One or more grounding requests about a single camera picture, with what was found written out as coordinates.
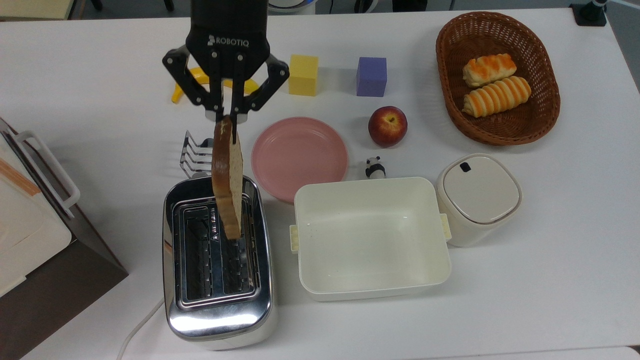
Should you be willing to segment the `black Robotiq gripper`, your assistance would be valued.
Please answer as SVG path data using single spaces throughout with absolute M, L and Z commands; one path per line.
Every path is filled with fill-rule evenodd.
M 215 122 L 224 118 L 221 76 L 233 75 L 233 143 L 237 142 L 239 116 L 262 109 L 290 77 L 288 65 L 270 54 L 266 39 L 267 20 L 267 0 L 192 0 L 186 46 L 167 51 L 162 60 L 190 102 L 195 106 L 203 106 L 206 118 Z M 208 74 L 209 90 L 197 82 L 188 68 L 190 55 Z M 266 64 L 267 78 L 256 91 L 245 96 L 246 80 L 263 63 Z

